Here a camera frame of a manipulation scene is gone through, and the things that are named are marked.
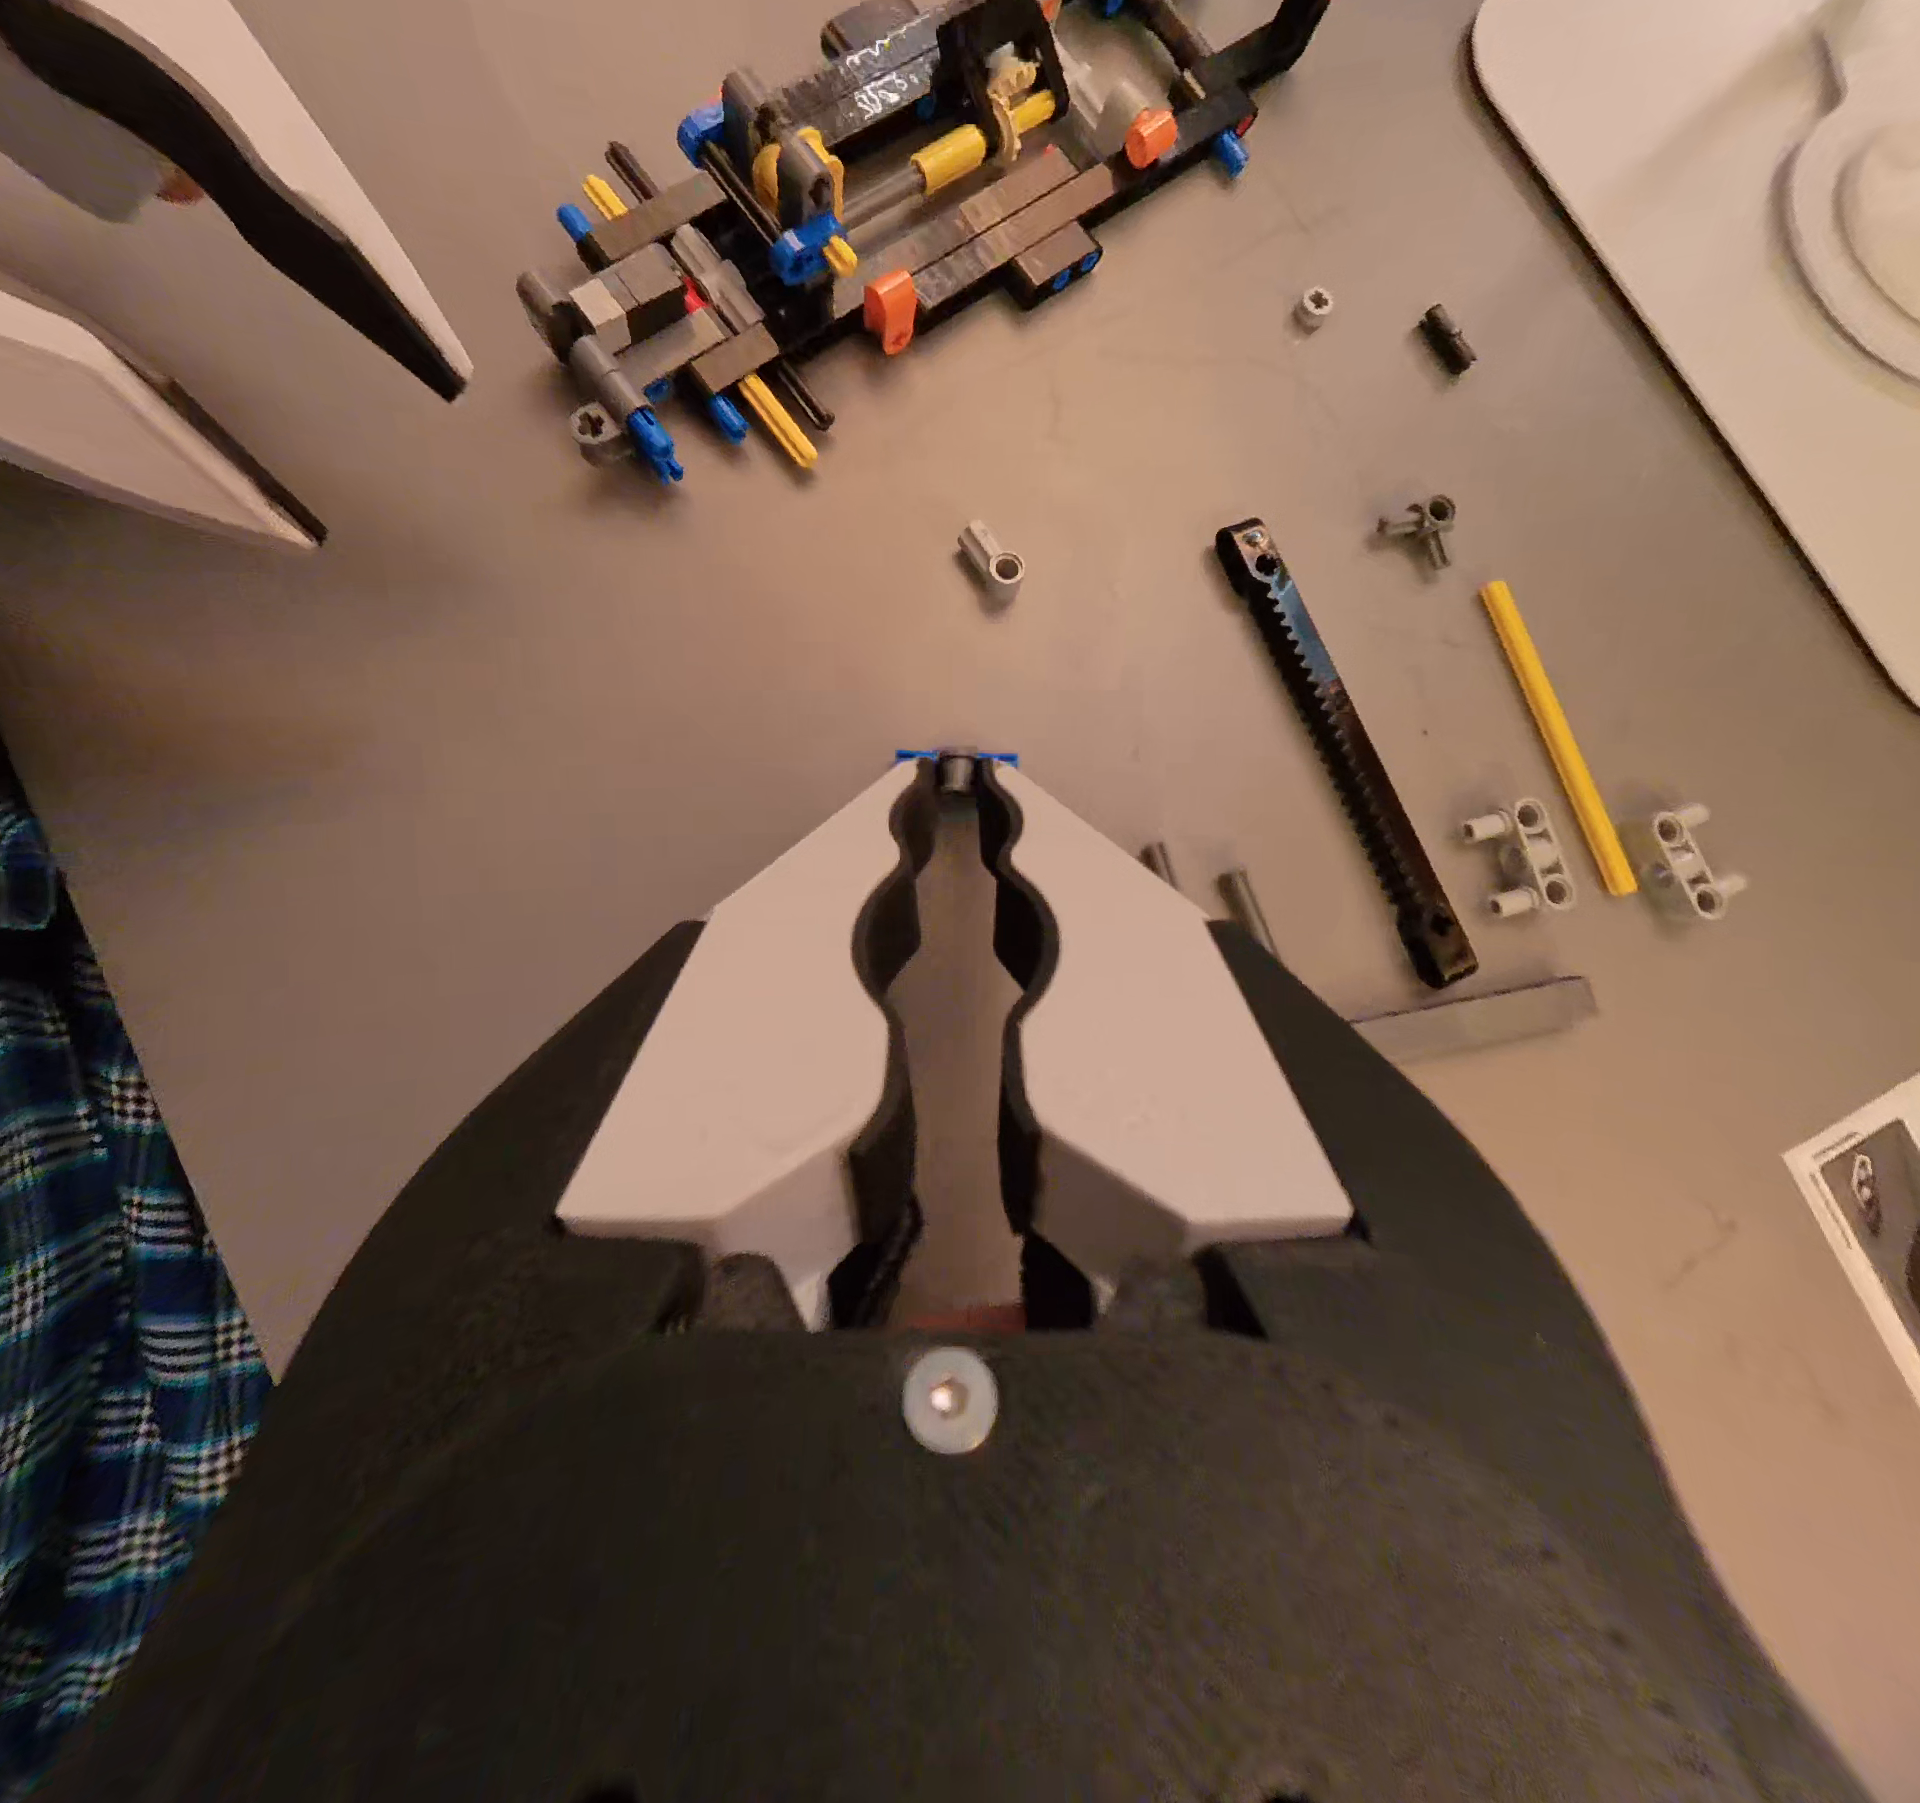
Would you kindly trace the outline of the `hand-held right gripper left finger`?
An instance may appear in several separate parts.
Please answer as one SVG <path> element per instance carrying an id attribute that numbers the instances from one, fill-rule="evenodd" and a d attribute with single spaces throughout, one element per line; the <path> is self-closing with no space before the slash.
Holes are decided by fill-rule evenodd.
<path id="1" fill-rule="evenodd" d="M 698 928 L 563 1192 L 593 1239 L 768 1259 L 809 1327 L 866 1327 L 918 1239 L 893 988 L 920 952 L 928 760 L 900 760 Z"/>

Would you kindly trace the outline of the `lego sticker sheet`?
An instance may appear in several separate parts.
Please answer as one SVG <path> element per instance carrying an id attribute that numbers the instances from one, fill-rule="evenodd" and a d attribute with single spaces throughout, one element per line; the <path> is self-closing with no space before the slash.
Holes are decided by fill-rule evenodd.
<path id="1" fill-rule="evenodd" d="M 1919 1078 L 1782 1158 L 1908 1391 L 1919 1393 Z"/>

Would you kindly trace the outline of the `dark grey lego beam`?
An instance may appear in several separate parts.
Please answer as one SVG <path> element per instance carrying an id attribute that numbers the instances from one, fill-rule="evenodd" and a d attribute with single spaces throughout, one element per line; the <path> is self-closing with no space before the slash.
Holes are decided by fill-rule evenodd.
<path id="1" fill-rule="evenodd" d="M 1563 1034 L 1599 1016 L 1586 978 L 1554 976 L 1477 998 L 1353 1018 L 1350 1026 L 1389 1062 L 1439 1062 Z"/>

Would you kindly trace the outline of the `yellow lego axle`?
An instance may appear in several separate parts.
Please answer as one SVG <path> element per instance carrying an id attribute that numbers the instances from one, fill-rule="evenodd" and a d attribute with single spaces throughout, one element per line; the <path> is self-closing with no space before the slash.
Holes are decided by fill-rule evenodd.
<path id="1" fill-rule="evenodd" d="M 1572 734 L 1558 690 L 1549 678 L 1535 638 L 1511 586 L 1493 580 L 1481 586 L 1478 602 L 1488 616 L 1501 654 L 1547 752 L 1575 824 L 1594 862 L 1605 892 L 1617 900 L 1640 892 L 1638 876 L 1621 842 L 1621 830 L 1600 794 L 1594 774 Z"/>

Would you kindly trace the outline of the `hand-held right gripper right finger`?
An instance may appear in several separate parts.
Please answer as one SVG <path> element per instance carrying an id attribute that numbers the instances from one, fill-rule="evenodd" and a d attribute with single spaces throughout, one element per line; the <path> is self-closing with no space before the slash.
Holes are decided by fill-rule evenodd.
<path id="1" fill-rule="evenodd" d="M 1030 1319 L 1128 1271 L 1329 1239 L 1355 1204 L 1209 916 L 1019 768 L 974 772 L 993 950 L 1017 986 L 999 1176 Z"/>

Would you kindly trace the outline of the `lego car chassis assembly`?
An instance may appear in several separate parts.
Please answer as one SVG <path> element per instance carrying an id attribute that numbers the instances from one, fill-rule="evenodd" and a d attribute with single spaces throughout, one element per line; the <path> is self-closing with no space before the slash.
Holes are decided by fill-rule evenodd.
<path id="1" fill-rule="evenodd" d="M 994 290 L 1030 312 L 1100 264 L 1119 212 L 1207 160 L 1245 174 L 1258 92 L 1335 2 L 1213 44 L 1178 0 L 861 0 L 809 76 L 739 68 L 685 116 L 685 180 L 612 142 L 615 184 L 557 212 L 570 268 L 525 272 L 519 304 L 574 408 L 593 334 L 667 428 L 682 402 L 813 472 L 835 416 L 805 362 L 858 334 L 896 358 Z"/>

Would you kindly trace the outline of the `person in blue plaid shirt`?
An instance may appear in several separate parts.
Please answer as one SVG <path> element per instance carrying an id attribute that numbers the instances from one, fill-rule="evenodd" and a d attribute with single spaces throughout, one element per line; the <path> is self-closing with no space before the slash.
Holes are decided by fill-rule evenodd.
<path id="1" fill-rule="evenodd" d="M 3 1797 L 129 1667 L 273 1377 L 3 760 Z"/>

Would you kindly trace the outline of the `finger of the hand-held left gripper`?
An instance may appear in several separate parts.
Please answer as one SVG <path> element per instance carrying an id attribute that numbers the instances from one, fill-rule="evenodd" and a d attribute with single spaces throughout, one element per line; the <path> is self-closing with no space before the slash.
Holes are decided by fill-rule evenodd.
<path id="1" fill-rule="evenodd" d="M 3 0 L 5 158 L 129 224 L 195 184 L 284 280 L 444 400 L 472 362 L 231 0 Z"/>
<path id="2" fill-rule="evenodd" d="M 325 524 L 175 378 L 3 280 L 3 460 L 87 498 L 297 552 Z"/>

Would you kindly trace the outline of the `white rounded base board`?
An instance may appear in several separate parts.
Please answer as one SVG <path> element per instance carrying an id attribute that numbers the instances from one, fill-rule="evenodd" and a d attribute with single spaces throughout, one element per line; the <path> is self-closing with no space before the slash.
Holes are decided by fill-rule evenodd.
<path id="1" fill-rule="evenodd" d="M 1478 86 L 1789 538 L 1919 702 L 1919 382 L 1869 360 L 1789 250 L 1782 166 L 1822 108 L 1822 0 L 1484 0 Z"/>

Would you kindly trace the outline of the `light grey double pin connector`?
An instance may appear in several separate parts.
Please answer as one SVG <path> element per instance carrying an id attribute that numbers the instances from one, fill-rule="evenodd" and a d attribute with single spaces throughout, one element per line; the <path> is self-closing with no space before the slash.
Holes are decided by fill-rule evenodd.
<path id="1" fill-rule="evenodd" d="M 1713 820 L 1711 806 L 1689 802 L 1638 816 L 1622 832 L 1642 894 L 1673 922 L 1724 922 L 1748 888 L 1740 872 L 1711 860 L 1704 834 Z"/>
<path id="2" fill-rule="evenodd" d="M 1477 814 L 1460 824 L 1458 838 L 1493 854 L 1496 882 L 1484 902 L 1488 916 L 1511 922 L 1565 914 L 1579 902 L 1561 834 L 1538 798 Z"/>

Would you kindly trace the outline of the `black lego gear rack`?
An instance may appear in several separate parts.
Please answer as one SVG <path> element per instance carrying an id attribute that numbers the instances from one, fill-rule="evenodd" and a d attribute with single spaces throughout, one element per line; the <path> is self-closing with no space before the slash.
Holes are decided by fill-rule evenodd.
<path id="1" fill-rule="evenodd" d="M 1213 538 L 1377 878 L 1413 974 L 1447 992 L 1478 974 L 1469 928 L 1448 898 L 1391 772 L 1332 662 L 1299 580 L 1260 520 Z"/>

